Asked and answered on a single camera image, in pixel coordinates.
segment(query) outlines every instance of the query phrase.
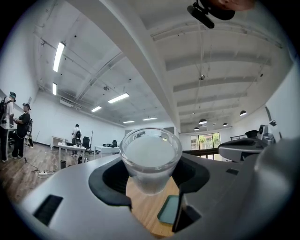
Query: floor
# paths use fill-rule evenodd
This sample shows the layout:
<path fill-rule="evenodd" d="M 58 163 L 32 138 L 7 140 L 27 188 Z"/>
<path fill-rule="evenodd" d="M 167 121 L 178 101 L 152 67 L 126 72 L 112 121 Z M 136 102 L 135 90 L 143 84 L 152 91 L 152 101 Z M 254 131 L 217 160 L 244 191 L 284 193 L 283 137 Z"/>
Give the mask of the floor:
<path fill-rule="evenodd" d="M 38 143 L 34 144 L 33 148 L 25 146 L 24 151 L 26 150 L 26 152 L 24 155 L 27 162 L 30 163 L 28 164 L 25 163 L 24 158 L 13 159 L 9 157 L 13 150 L 12 148 L 8 150 L 8 161 L 5 163 L 0 162 L 0 181 L 9 199 L 18 203 L 47 178 L 47 176 L 41 176 L 45 177 L 45 179 L 39 178 L 35 172 L 31 172 L 35 168 L 30 164 L 36 166 L 39 170 L 55 170 L 56 166 L 59 167 L 58 149 L 52 148 L 52 151 L 50 151 L 50 147 Z M 72 154 L 70 150 L 67 150 L 67 153 L 65 150 L 61 150 L 61 158 L 66 160 L 66 166 L 76 164 L 76 158 L 70 156 L 70 154 Z M 93 160 L 94 158 L 93 154 L 87 153 L 85 157 L 88 160 Z"/>

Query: white ceiling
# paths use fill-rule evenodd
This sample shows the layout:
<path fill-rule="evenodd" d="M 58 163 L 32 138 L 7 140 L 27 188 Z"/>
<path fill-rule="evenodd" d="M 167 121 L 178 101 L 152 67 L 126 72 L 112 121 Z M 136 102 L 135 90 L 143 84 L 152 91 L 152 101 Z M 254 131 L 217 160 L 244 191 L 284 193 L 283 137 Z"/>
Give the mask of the white ceiling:
<path fill-rule="evenodd" d="M 291 66 L 283 31 L 259 4 L 254 10 L 237 12 L 230 21 L 211 17 L 215 28 L 208 30 L 187 12 L 191 3 L 122 2 L 141 19 L 146 37 L 154 43 L 157 62 L 163 63 L 163 81 L 175 98 L 181 132 L 191 132 L 200 118 L 208 119 L 208 130 L 221 128 L 225 121 L 232 125 L 241 110 L 251 113 L 265 104 Z M 139 124 L 148 116 L 170 120 L 153 87 L 119 45 L 69 3 L 52 4 L 45 5 L 35 31 L 40 38 L 37 67 L 43 89 L 51 90 L 54 81 L 58 93 L 83 111 L 100 105 L 103 109 L 95 115 L 115 123 Z M 125 13 L 123 19 L 129 19 Z M 55 73 L 60 41 L 67 47 Z M 205 79 L 199 82 L 201 74 Z M 112 105 L 107 102 L 124 92 L 130 97 Z"/>
<path fill-rule="evenodd" d="M 77 103 L 81 111 L 91 113 L 99 105 L 102 109 L 93 114 L 114 123 L 134 120 L 140 124 L 148 117 L 169 121 L 149 86 L 110 38 L 67 2 L 58 1 L 51 7 L 52 3 L 44 7 L 43 14 L 48 16 L 43 15 L 43 27 L 35 32 L 40 38 L 40 88 L 51 92 L 55 82 L 58 95 Z M 66 48 L 56 73 L 53 63 L 59 42 Z M 129 98 L 107 102 L 125 92 Z"/>
<path fill-rule="evenodd" d="M 187 12 L 193 1 L 128 2 L 165 60 L 182 133 L 192 132 L 200 118 L 213 130 L 241 119 L 241 110 L 255 111 L 291 66 L 282 30 L 259 4 L 230 21 L 210 16 L 215 28 L 209 30 Z M 200 74 L 205 80 L 199 83 Z"/>

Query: clear glass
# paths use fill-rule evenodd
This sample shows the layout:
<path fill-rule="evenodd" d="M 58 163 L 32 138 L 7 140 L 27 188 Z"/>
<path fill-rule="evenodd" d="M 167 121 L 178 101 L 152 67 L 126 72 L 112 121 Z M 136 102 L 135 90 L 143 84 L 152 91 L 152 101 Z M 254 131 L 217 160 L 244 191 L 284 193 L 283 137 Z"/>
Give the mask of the clear glass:
<path fill-rule="evenodd" d="M 124 137 L 120 143 L 120 154 L 129 175 L 139 190 L 147 195 L 155 195 L 164 190 L 182 155 L 182 147 L 180 140 L 169 131 L 159 128 L 142 128 Z M 157 166 L 149 166 L 150 163 L 147 161 L 151 161 L 152 157 L 156 158 L 153 160 Z"/>

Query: power strip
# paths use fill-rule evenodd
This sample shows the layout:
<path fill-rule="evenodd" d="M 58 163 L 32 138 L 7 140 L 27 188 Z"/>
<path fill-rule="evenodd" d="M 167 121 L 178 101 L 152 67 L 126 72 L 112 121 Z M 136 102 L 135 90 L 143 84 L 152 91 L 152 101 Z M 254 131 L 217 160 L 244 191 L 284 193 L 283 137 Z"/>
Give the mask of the power strip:
<path fill-rule="evenodd" d="M 38 174 L 39 175 L 48 175 L 48 173 L 46 173 L 46 172 L 39 172 Z"/>

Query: black rubber pad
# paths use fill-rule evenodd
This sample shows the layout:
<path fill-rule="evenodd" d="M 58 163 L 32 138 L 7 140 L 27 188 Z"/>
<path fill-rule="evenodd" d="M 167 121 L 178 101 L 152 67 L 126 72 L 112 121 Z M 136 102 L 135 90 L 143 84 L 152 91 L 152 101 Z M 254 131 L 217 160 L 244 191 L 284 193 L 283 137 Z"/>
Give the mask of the black rubber pad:
<path fill-rule="evenodd" d="M 39 206 L 33 216 L 48 226 L 62 199 L 63 198 L 59 196 L 49 195 Z"/>

